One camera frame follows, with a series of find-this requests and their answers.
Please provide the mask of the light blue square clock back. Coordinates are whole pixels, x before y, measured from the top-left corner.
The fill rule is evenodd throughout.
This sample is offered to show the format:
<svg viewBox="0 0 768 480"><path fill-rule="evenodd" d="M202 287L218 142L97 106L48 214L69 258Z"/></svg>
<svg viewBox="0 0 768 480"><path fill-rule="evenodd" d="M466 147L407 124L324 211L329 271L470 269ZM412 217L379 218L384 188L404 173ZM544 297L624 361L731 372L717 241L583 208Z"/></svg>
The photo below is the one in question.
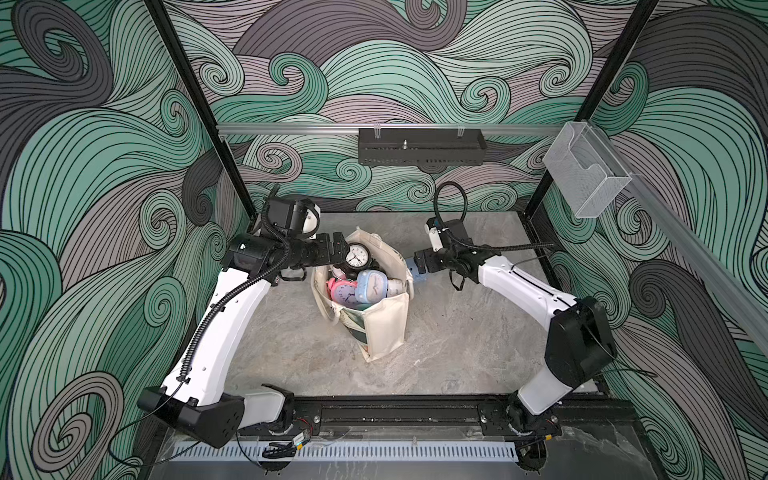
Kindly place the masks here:
<svg viewBox="0 0 768 480"><path fill-rule="evenodd" d="M426 281L428 275L419 271L416 261L413 258L408 258L406 260L406 266L410 272L410 275L412 276L414 284Z"/></svg>

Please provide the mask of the black twin-bell alarm clock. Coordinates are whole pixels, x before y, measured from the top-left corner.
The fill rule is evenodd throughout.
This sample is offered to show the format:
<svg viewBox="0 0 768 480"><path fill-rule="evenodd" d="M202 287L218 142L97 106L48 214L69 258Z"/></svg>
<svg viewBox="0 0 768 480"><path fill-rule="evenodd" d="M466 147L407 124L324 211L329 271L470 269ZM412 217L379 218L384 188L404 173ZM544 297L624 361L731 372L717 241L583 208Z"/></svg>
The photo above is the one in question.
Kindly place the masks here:
<svg viewBox="0 0 768 480"><path fill-rule="evenodd" d="M359 242L348 244L348 252L343 260L343 266L350 271L363 271L370 267L372 255L368 247Z"/></svg>

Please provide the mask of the pink twin-bell alarm clock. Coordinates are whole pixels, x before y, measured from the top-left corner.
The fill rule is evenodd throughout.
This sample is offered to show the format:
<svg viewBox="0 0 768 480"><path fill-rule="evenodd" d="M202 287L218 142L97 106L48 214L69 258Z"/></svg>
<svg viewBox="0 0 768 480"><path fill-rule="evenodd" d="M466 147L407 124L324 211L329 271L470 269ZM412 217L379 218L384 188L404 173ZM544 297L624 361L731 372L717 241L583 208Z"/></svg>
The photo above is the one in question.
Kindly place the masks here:
<svg viewBox="0 0 768 480"><path fill-rule="evenodd" d="M355 280L341 280L335 277L326 282L329 298L346 308L354 308L359 302L356 296L357 282Z"/></svg>

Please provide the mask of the light blue square alarm clock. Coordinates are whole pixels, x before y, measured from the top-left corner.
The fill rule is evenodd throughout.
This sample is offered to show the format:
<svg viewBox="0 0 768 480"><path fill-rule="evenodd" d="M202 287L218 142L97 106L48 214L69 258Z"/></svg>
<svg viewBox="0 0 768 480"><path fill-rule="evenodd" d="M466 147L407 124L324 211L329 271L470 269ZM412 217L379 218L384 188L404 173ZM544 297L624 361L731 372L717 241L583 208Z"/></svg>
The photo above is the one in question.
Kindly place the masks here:
<svg viewBox="0 0 768 480"><path fill-rule="evenodd" d="M357 276L355 298L358 303L373 305L387 296L388 277L378 270L364 270Z"/></svg>

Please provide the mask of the floral canvas tote bag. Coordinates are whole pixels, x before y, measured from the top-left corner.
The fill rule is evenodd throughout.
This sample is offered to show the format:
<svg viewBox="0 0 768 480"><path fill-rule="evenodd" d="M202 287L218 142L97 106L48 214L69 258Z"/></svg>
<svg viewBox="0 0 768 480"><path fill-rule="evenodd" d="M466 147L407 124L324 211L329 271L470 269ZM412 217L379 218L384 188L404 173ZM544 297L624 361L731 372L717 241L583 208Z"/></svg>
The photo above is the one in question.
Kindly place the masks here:
<svg viewBox="0 0 768 480"><path fill-rule="evenodd" d="M346 308L329 298L326 282L335 277L332 267L316 267L311 273L311 289L323 317L339 324L357 343L365 361L380 360L405 343L408 308L413 296L413 279L403 256L375 233L356 229L346 237L348 243L359 242L368 247L372 263L366 270L378 270L388 280L396 278L405 284L405 292L385 297L373 305L358 304Z"/></svg>

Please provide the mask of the white square alarm clock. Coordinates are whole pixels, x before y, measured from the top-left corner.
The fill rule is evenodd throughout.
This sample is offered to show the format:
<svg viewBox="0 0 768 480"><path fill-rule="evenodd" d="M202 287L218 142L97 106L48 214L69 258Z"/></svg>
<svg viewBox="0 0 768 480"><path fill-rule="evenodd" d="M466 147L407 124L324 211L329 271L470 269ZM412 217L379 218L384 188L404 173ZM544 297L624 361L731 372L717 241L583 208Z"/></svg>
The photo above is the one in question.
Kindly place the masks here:
<svg viewBox="0 0 768 480"><path fill-rule="evenodd" d="M405 284L396 278L390 278L387 283L387 297L394 297L405 292Z"/></svg>

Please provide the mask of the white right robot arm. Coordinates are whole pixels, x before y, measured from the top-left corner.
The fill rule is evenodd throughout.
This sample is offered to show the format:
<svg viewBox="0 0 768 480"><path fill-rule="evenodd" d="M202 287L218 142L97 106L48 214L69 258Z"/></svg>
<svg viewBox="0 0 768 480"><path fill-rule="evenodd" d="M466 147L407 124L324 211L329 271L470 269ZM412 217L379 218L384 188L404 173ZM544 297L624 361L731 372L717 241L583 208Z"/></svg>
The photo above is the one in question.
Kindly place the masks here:
<svg viewBox="0 0 768 480"><path fill-rule="evenodd" d="M543 415L615 359L616 343L602 302L557 290L503 255L429 247L415 252L411 264L420 274L446 271L496 292L546 333L543 365L513 402L524 419Z"/></svg>

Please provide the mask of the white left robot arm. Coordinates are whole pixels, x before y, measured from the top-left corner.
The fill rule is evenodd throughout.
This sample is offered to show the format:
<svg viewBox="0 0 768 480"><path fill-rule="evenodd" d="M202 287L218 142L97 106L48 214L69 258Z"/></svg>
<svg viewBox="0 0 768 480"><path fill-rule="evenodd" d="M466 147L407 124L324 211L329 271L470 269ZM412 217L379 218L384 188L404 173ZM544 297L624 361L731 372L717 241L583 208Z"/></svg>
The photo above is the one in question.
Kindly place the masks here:
<svg viewBox="0 0 768 480"><path fill-rule="evenodd" d="M162 384L147 387L138 407L176 431L214 448L242 428L284 417L290 393L262 386L245 395L225 392L229 367L256 308L285 269L330 266L349 251L342 233L309 238L241 234L222 259L222 269L202 320Z"/></svg>

